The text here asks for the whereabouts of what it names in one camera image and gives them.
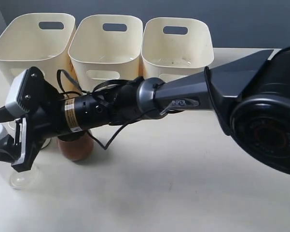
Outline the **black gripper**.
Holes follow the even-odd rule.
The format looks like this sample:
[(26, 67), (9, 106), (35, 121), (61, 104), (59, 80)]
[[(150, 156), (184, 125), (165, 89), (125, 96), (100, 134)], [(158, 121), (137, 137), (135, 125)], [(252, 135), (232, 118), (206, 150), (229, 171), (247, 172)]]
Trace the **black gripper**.
[(20, 90), (21, 106), (26, 113), (19, 117), (18, 108), (0, 108), (0, 122), (16, 122), (15, 138), (9, 134), (0, 138), (1, 162), (11, 163), (17, 172), (31, 170), (45, 140), (62, 131), (59, 121), (62, 99), (58, 90), (44, 79), (39, 68), (27, 69)]

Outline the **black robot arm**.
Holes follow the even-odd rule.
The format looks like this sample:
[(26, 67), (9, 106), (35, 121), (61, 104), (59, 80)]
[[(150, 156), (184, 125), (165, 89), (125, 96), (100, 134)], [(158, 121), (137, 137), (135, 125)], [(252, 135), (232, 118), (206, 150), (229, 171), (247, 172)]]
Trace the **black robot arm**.
[(0, 161), (25, 172), (48, 138), (210, 110), (245, 152), (290, 175), (290, 47), (262, 50), (170, 82), (139, 76), (70, 94), (53, 87), (35, 66), (18, 75), (0, 108)]

